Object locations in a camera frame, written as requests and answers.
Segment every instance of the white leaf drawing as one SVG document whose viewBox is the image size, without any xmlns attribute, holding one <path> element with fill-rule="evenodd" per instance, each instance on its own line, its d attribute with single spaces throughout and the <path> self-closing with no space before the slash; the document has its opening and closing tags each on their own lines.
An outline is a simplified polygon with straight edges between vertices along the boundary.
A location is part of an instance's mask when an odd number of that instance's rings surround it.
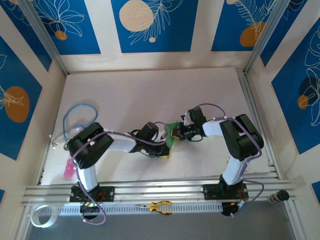
<svg viewBox="0 0 320 240">
<path fill-rule="evenodd" d="M 4 54 L 0 54 L 0 69 L 5 65 L 7 56 Z"/>
<path fill-rule="evenodd" d="M 9 0 L 0 1 L 5 3 L 13 16 L 26 25 L 30 25 L 19 8 L 19 5 L 14 4 Z M 69 32 L 82 37 L 83 32 L 77 24 L 85 19 L 85 15 L 74 10 L 69 10 L 69 0 L 33 0 L 31 3 L 43 24 L 48 27 L 47 30 L 51 30 L 51 35 L 55 35 L 56 31 L 61 31 L 63 33 Z"/>
<path fill-rule="evenodd" d="M 317 99 L 311 107 L 311 126 L 315 127 L 320 124 L 320 101 Z"/>
<path fill-rule="evenodd" d="M 257 40 L 262 32 L 261 22 L 266 22 L 270 13 L 274 9 L 279 0 L 264 0 L 261 7 L 256 5 L 256 0 L 237 0 L 233 5 L 238 7 L 238 12 L 242 18 L 245 19 L 247 25 L 251 26 L 255 32 L 255 39 Z M 290 11 L 299 11 L 303 6 L 305 0 L 295 3 L 293 0 L 283 13 L 283 17 L 287 20 Z"/>
<path fill-rule="evenodd" d="M 11 11 L 12 15 L 22 21 L 24 24 L 30 26 L 30 23 L 28 22 L 28 20 L 26 19 L 24 13 L 22 12 L 22 10 L 20 9 L 19 5 L 12 3 L 9 0 L 1 0 L 4 5 Z"/>
<path fill-rule="evenodd" d="M 4 54 L 0 54 L 0 70 L 4 67 L 6 63 L 7 56 Z M 10 94 L 8 94 L 0 85 L 0 110 L 5 106 L 5 105 L 10 105 L 10 104 L 17 104 L 20 106 L 23 106 L 24 104 L 22 103 L 22 100 L 24 97 L 14 97 Z"/>
<path fill-rule="evenodd" d="M 183 0 L 147 0 L 144 2 L 151 9 L 153 14 L 152 24 L 145 30 L 132 31 L 129 38 L 132 39 L 131 44 L 143 40 L 144 42 L 150 38 L 156 39 L 162 31 L 166 30 L 166 26 L 170 26 L 171 20 L 169 13 L 173 12 L 181 6 Z"/>
<path fill-rule="evenodd" d="M 320 64 L 320 27 L 311 38 L 309 48 L 305 55 L 304 64 L 307 67 L 316 67 Z"/>
</svg>

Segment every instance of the robotic arm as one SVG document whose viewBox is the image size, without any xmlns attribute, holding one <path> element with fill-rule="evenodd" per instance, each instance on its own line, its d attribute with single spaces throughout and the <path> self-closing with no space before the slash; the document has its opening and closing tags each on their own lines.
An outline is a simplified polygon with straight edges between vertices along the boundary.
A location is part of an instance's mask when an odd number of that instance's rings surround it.
<svg viewBox="0 0 320 240">
<path fill-rule="evenodd" d="M 67 143 L 70 155 L 73 156 L 94 136 L 103 132 L 104 129 L 99 123 L 92 123 Z M 153 122 L 148 122 L 141 130 L 134 130 L 127 134 L 140 140 L 156 143 L 152 139 L 159 134 L 159 128 Z M 78 165 L 79 178 L 85 190 L 90 192 L 98 186 L 95 164 L 106 150 L 121 150 L 127 153 L 136 153 L 144 150 L 149 157 L 166 157 L 170 155 L 170 148 L 166 144 L 150 145 L 140 140 L 134 140 L 125 136 L 125 134 L 123 136 L 104 134 L 95 141 L 90 142 L 88 146 L 80 151 L 75 157 L 75 162 Z"/>
<path fill-rule="evenodd" d="M 236 185 L 242 180 L 242 175 L 247 167 L 247 160 L 258 154 L 258 149 L 252 140 L 231 118 L 223 120 L 207 121 L 200 107 L 189 110 L 181 116 L 182 122 L 172 130 L 171 135 L 178 140 L 192 140 L 194 136 L 200 135 L 201 140 L 210 136 L 223 136 L 230 152 L 228 165 L 221 175 L 220 181 L 227 186 Z M 235 118 L 244 127 L 258 146 L 262 149 L 264 141 L 253 123 L 246 114 Z"/>
<path fill-rule="evenodd" d="M 189 110 L 181 118 L 182 122 L 171 132 L 172 137 L 179 140 L 199 142 L 194 141 L 193 137 L 199 135 L 203 139 L 210 136 L 223 136 L 231 155 L 225 171 L 220 176 L 219 183 L 203 185 L 204 199 L 238 199 L 238 192 L 246 190 L 242 175 L 247 167 L 247 162 L 259 152 L 255 144 L 260 149 L 264 147 L 261 135 L 248 116 L 242 114 L 237 116 L 235 120 L 221 117 L 218 120 L 207 121 L 200 107 L 196 107 Z M 152 122 L 148 122 L 141 130 L 134 130 L 130 133 L 120 133 L 120 135 L 113 134 L 112 131 L 107 134 L 102 133 L 105 133 L 103 127 L 94 122 L 67 143 L 70 155 L 75 156 L 78 178 L 87 194 L 93 199 L 97 199 L 105 191 L 105 188 L 110 188 L 99 186 L 95 169 L 95 163 L 106 150 L 121 150 L 127 153 L 136 153 L 143 150 L 150 157 L 164 157 L 170 154 L 170 149 L 166 144 L 155 142 L 159 129 Z M 71 191 L 70 202 L 90 202 L 79 187 L 73 186 Z M 106 198 L 102 197 L 99 200 L 105 202 Z M 88 209 L 88 206 L 81 207 L 83 212 Z"/>
</svg>

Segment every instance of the yellow pliers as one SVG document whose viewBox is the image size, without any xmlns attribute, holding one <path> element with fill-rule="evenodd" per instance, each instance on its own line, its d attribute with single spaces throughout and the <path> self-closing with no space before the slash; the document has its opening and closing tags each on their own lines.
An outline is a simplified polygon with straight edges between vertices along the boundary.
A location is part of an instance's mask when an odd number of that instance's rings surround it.
<svg viewBox="0 0 320 240">
<path fill-rule="evenodd" d="M 172 211 L 162 211 L 158 208 L 156 208 L 157 206 L 160 205 L 172 205 L 172 202 L 170 201 L 159 201 L 159 202 L 151 202 L 150 204 L 139 204 L 139 205 L 135 205 L 138 208 L 143 208 L 143 209 L 149 209 L 149 211 L 156 211 L 158 213 L 164 214 L 164 215 L 170 215 L 172 214 Z"/>
</svg>

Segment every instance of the enclosure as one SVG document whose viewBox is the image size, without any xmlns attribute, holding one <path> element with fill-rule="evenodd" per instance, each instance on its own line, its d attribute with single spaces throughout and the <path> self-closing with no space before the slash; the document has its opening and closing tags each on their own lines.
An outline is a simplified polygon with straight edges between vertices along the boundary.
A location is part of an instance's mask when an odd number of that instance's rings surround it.
<svg viewBox="0 0 320 240">
<path fill-rule="evenodd" d="M 0 22 L 1 239 L 319 238 L 320 1 L 0 0 Z M 107 221 L 82 222 L 64 149 L 76 131 L 93 119 L 121 133 L 175 124 L 204 103 L 246 114 L 262 135 L 244 173 L 251 206 L 229 219 L 200 191 L 227 167 L 222 136 L 172 139 L 169 157 L 106 151 L 95 171 L 115 188 Z M 90 106 L 69 112 L 78 104 Z M 279 190 L 289 200 L 269 204 Z M 159 201 L 171 216 L 135 207 Z M 35 227 L 43 205 L 56 222 Z"/>
</svg>

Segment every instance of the white floor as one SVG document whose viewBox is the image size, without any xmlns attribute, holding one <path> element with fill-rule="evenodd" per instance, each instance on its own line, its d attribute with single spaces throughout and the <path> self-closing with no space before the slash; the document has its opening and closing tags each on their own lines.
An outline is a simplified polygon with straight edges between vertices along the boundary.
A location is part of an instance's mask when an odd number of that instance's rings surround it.
<svg viewBox="0 0 320 240">
<path fill-rule="evenodd" d="M 53 137 L 61 134 L 65 113 L 79 103 L 97 107 L 97 122 L 119 132 L 140 129 L 149 121 L 176 122 L 201 103 L 217 104 L 230 117 L 250 117 L 233 67 L 71 74 L 66 79 Z M 207 119 L 222 115 L 211 106 L 202 107 L 202 111 Z M 66 128 L 87 124 L 93 115 L 93 110 L 80 107 L 68 116 Z M 175 141 L 169 158 L 106 151 L 96 171 L 100 182 L 218 176 L 225 170 L 229 156 L 223 137 L 206 137 L 201 142 Z M 75 177 L 63 176 L 69 157 L 63 144 L 49 150 L 43 185 L 76 182 Z M 251 162 L 247 173 L 268 172 L 268 159 L 263 154 Z"/>
</svg>

